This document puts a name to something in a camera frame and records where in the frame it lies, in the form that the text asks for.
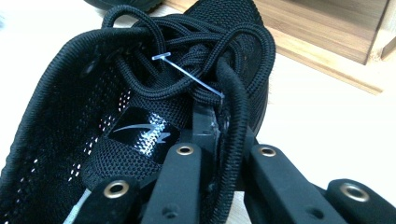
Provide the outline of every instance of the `shoe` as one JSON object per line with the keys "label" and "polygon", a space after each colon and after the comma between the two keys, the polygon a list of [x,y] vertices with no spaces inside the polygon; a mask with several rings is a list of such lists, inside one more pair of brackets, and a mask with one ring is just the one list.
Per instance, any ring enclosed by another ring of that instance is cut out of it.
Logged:
{"label": "shoe", "polygon": [[84,1],[102,10],[109,10],[112,7],[127,5],[131,7],[137,7],[143,11],[149,11],[150,9],[158,6],[163,0],[84,0]]}
{"label": "shoe", "polygon": [[[139,22],[112,28],[126,14]],[[151,60],[166,52],[212,91]],[[274,60],[274,40],[250,0],[202,0],[162,18],[110,9],[103,29],[66,43],[38,82],[1,174],[0,222],[67,223],[84,192],[103,181],[153,177],[191,130],[194,105],[203,105],[214,111],[219,139],[199,219],[224,223],[245,136],[262,124]]]}

